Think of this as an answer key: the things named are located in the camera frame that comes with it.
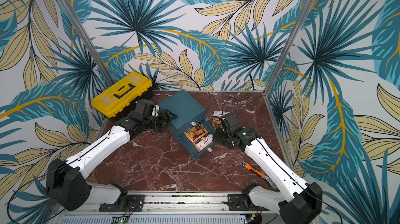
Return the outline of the orange fruit seed bag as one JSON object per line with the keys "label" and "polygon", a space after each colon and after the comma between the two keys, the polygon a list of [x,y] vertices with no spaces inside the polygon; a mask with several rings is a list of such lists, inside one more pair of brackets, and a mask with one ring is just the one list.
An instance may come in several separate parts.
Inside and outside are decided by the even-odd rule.
{"label": "orange fruit seed bag", "polygon": [[213,143],[213,135],[201,123],[194,124],[184,135],[198,151],[207,149]]}

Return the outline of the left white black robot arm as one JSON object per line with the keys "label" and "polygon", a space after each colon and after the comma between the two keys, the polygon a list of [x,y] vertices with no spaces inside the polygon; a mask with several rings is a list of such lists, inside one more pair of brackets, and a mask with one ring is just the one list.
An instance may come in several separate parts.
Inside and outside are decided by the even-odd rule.
{"label": "left white black robot arm", "polygon": [[101,211],[125,211],[129,207],[128,192],[116,184],[86,182],[96,167],[114,151],[145,131],[158,134],[166,131],[177,116],[168,110],[159,110],[150,116],[133,114],[121,118],[109,132],[81,152],[49,165],[45,192],[48,197],[68,211],[85,204],[99,204]]}

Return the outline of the teal three-drawer cabinet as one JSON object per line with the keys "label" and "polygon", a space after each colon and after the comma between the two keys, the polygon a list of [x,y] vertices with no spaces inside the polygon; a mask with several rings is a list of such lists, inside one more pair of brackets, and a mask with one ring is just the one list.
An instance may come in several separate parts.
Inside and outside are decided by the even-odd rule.
{"label": "teal three-drawer cabinet", "polygon": [[[179,114],[186,114],[186,113],[189,114],[199,114],[203,112],[206,113],[206,110],[184,90],[161,101],[160,103],[158,103],[158,105],[160,109],[168,110],[176,114],[177,116]],[[171,127],[169,127],[169,132],[171,133],[177,144],[183,147],[179,141],[180,134],[175,133],[175,131],[173,131]]]}

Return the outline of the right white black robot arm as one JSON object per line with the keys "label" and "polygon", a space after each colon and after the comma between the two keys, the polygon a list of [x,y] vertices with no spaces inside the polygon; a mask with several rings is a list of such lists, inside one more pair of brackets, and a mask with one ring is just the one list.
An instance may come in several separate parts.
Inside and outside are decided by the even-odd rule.
{"label": "right white black robot arm", "polygon": [[323,190],[291,170],[252,127],[236,125],[233,130],[218,127],[213,141],[238,148],[250,157],[277,186],[279,192],[261,186],[248,187],[246,194],[255,206],[279,214],[286,224],[310,224],[322,210]]}

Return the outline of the orange flower seed bag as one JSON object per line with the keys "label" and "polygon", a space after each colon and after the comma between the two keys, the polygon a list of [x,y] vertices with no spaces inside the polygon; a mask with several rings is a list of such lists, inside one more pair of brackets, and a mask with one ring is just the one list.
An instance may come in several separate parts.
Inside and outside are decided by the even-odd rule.
{"label": "orange flower seed bag", "polygon": [[213,117],[212,117],[212,124],[211,124],[214,129],[223,128],[223,126],[220,122],[220,118],[225,114],[228,114],[228,112],[214,111]]}

